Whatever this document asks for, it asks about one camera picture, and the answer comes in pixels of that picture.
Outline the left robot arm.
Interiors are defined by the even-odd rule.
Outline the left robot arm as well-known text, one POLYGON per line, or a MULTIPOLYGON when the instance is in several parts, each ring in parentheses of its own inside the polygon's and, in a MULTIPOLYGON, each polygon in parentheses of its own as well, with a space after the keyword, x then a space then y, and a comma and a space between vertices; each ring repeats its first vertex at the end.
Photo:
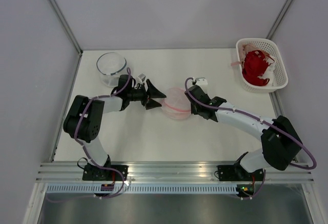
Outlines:
POLYGON ((110 95, 94 98, 77 95, 66 115, 63 130, 79 143, 87 164, 82 167, 84 181, 124 181, 126 166, 114 166, 98 137, 102 117, 106 113, 124 111, 131 102, 146 109, 161 107, 159 99, 166 98, 149 79, 138 83, 130 74, 123 74, 110 95))

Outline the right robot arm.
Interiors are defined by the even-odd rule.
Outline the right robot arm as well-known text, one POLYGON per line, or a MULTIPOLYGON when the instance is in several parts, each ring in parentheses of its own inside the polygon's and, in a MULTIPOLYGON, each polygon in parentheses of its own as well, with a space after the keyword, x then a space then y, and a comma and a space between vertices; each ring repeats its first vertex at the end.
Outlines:
POLYGON ((185 95, 191 103, 192 114, 233 126, 261 142, 261 149, 245 152, 234 162, 233 172, 240 181, 248 180, 254 172, 266 167, 284 171, 301 150, 290 138, 300 141, 297 132, 282 115, 274 119, 238 112, 226 99, 210 98, 198 85, 188 88, 185 95))

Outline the pink mesh laundry bag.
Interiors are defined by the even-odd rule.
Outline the pink mesh laundry bag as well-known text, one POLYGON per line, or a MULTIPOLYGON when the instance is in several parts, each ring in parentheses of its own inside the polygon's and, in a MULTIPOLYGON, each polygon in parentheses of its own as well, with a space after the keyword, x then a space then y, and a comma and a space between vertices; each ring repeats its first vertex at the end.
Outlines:
POLYGON ((169 88, 165 95, 161 102, 164 115, 175 120, 184 120, 191 115, 191 105, 183 89, 169 88))

